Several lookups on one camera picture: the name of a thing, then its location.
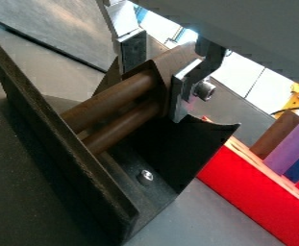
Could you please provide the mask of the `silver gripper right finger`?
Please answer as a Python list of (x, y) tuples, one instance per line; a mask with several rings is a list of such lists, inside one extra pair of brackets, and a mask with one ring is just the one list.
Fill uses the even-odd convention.
[(208, 82), (211, 74), (219, 69), (225, 48), (203, 37), (196, 38), (197, 58), (179, 70), (171, 80), (171, 101), (168, 117), (175, 123), (188, 115), (196, 99), (207, 102), (216, 90)]

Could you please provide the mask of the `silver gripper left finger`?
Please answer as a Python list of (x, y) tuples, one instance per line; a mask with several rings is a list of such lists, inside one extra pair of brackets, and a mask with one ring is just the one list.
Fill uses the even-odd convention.
[(147, 31), (139, 26), (129, 0), (96, 0), (112, 34), (119, 72), (125, 73), (147, 60)]

